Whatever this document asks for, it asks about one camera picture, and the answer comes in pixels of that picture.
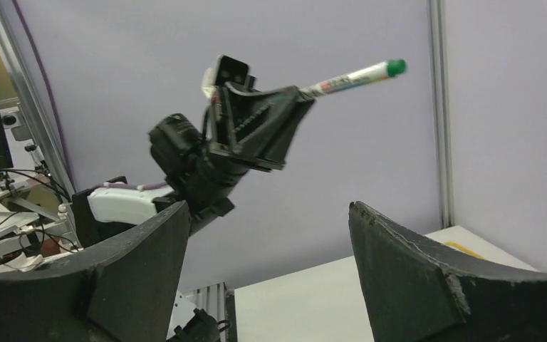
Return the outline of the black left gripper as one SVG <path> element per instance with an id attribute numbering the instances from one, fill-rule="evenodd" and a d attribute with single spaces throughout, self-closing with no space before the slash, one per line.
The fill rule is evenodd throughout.
<path id="1" fill-rule="evenodd" d="M 217 86 L 207 109 L 208 150 L 246 169 L 282 170 L 298 126 L 315 102 L 295 85 L 268 91 L 230 82 Z"/>

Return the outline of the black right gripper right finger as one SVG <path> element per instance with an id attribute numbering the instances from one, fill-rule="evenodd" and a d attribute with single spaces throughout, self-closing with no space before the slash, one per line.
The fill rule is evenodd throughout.
<path id="1" fill-rule="evenodd" d="M 350 203 L 376 341 L 547 341 L 547 273 L 476 258 Z"/>

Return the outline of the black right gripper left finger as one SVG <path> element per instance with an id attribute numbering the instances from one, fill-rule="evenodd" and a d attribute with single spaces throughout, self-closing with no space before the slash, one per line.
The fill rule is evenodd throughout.
<path id="1" fill-rule="evenodd" d="M 27 272 L 0 274 L 0 341 L 164 341 L 189 239 L 178 202 Z"/>

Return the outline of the yellow-framed whiteboard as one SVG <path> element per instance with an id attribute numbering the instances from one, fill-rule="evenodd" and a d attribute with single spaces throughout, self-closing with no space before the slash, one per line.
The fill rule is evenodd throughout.
<path id="1" fill-rule="evenodd" d="M 455 249 L 457 251 L 460 251 L 464 254 L 467 254 L 471 257 L 486 260 L 486 258 L 484 256 L 482 256 L 482 255 L 480 255 L 480 254 L 478 254 L 478 253 L 476 253 L 476 252 L 474 252 L 474 251 L 472 251 L 472 250 L 470 250 L 470 249 L 468 249 L 468 248 L 466 248 L 466 247 L 464 247 L 461 244 L 458 244 L 456 242 L 444 242 L 443 245 L 448 246 L 450 248 L 453 248 L 453 249 Z"/>

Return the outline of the green whiteboard marker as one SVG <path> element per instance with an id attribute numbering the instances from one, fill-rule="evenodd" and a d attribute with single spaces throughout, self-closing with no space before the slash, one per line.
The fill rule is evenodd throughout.
<path id="1" fill-rule="evenodd" d="M 341 76 L 321 81 L 314 85 L 301 88 L 300 92 L 310 97 L 319 97 L 341 92 L 351 88 L 365 86 L 367 84 L 385 81 L 395 78 L 407 70 L 407 62 L 404 59 L 393 59 L 377 63 L 367 68 L 346 73 Z"/>

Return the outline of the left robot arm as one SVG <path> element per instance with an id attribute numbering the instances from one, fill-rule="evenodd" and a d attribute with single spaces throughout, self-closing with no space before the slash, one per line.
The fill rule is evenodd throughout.
<path id="1" fill-rule="evenodd" d="M 186 202 L 195 234 L 228 214 L 230 194 L 250 170 L 285 167 L 298 126 L 316 98 L 291 85 L 269 91 L 225 82 L 209 86 L 202 127 L 175 113 L 149 132 L 161 183 L 131 185 L 119 176 L 72 197 L 75 230 L 89 247 Z"/>

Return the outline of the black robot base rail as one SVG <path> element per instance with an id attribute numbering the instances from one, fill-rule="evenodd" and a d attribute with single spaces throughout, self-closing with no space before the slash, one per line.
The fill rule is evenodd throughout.
<path id="1" fill-rule="evenodd" d="M 224 282 L 186 293 L 178 291 L 167 340 L 237 341 L 234 291 Z"/>

